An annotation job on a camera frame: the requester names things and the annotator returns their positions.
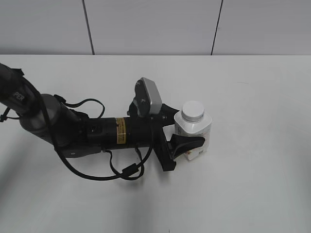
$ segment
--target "yellow label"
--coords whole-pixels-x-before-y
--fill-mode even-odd
[[[116,118],[117,122],[117,144],[126,143],[126,125],[124,118]]]

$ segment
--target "black robotic arm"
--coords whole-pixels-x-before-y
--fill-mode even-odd
[[[12,69],[0,63],[0,102],[7,106],[0,122],[10,118],[12,109],[18,114],[21,126],[53,144],[55,151],[76,175],[90,180],[112,180],[123,178],[131,180],[133,174],[148,159],[152,149],[157,155],[163,171],[175,169],[174,159],[180,154],[204,143],[203,137],[183,137],[173,134],[166,140],[163,127],[174,124],[174,115],[178,110],[162,103],[155,83],[141,78],[135,85],[135,97],[127,112],[129,117],[101,118],[104,106],[94,99],[87,99],[78,104],[68,104],[58,95],[40,94],[34,86],[23,77],[21,69]],[[96,101],[103,107],[98,118],[89,118],[87,114],[70,108],[78,107],[86,101]],[[139,147],[148,147],[144,158]],[[78,158],[101,151],[135,148],[139,164],[132,164],[118,173],[111,165],[114,176],[93,177],[73,168],[66,158]]]

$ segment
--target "cable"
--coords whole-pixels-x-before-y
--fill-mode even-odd
[[[129,166],[127,167],[126,169],[123,170],[123,173],[119,173],[117,175],[114,175],[114,176],[107,176],[107,177],[97,177],[97,176],[89,176],[89,175],[86,175],[82,172],[79,172],[77,169],[75,169],[69,162],[68,160],[65,158],[65,156],[63,155],[59,145],[58,145],[58,142],[56,140],[56,136],[54,134],[54,131],[53,131],[53,128],[52,128],[52,125],[51,125],[51,121],[50,121],[50,118],[49,118],[49,115],[48,115],[48,111],[47,111],[47,108],[46,108],[46,105],[44,103],[44,100],[40,94],[40,92],[27,80],[25,79],[23,76],[22,77],[22,81],[24,82],[25,85],[27,85],[29,87],[29,89],[33,92],[34,96],[38,99],[39,101],[39,105],[40,105],[40,108],[41,108],[41,111],[43,113],[43,117],[44,117],[44,120],[46,122],[46,125],[47,125],[47,128],[48,128],[48,131],[50,133],[50,137],[51,137],[51,141],[52,141],[52,144],[54,146],[54,150],[55,152],[57,153],[57,155],[59,156],[59,158],[61,159],[61,161],[64,163],[64,165],[72,172],[74,173],[75,175],[81,177],[81,178],[84,178],[84,179],[88,179],[88,180],[94,180],[94,181],[109,181],[109,180],[114,180],[114,179],[117,179],[117,178],[125,178],[126,175],[124,174],[125,170],[127,168],[131,168],[133,165],[135,165],[136,167],[135,168],[139,168],[139,167],[142,167],[143,164],[147,161],[147,159],[149,158],[150,154],[151,154],[151,151],[153,149],[153,145],[154,145],[154,132],[153,132],[153,128],[151,126],[151,123],[150,123],[150,129],[151,129],[151,143],[150,143],[150,146],[149,146],[149,149],[146,153],[146,156],[144,157],[143,160],[141,160],[141,162],[136,165],[136,164],[133,164],[132,166]]]
[[[137,146],[135,147],[135,151],[136,151],[136,153],[138,154],[140,161],[142,161],[141,152],[140,152],[140,150],[138,149]],[[109,161],[109,163],[110,163],[110,168],[111,168],[111,170],[112,170],[113,173],[115,173],[116,175],[119,175],[120,173],[119,173],[119,172],[113,167],[113,165],[112,165],[112,152],[111,152],[110,150],[106,150],[105,152],[110,153],[110,161]],[[135,176],[135,177],[129,177],[129,176],[127,176],[127,177],[121,177],[121,178],[124,179],[124,180],[127,180],[127,181],[134,181],[134,180],[137,180],[138,178],[142,177],[143,174],[144,174],[144,172],[145,172],[145,167],[144,167],[144,165],[142,165],[142,166],[141,166],[141,169],[140,169],[140,173],[139,173],[138,176]]]
[[[79,103],[66,103],[66,100],[59,96],[59,95],[54,95],[55,98],[57,98],[57,100],[61,103],[63,103],[65,106],[69,107],[69,108],[77,108],[77,107],[80,107],[82,104],[86,103],[86,102],[89,102],[89,101],[93,101],[93,102],[97,102],[99,103],[102,107],[103,107],[103,110],[101,112],[101,114],[97,117],[97,119],[101,118],[105,112],[105,106],[102,104],[102,102],[100,102],[99,100],[97,99],[85,99]]]

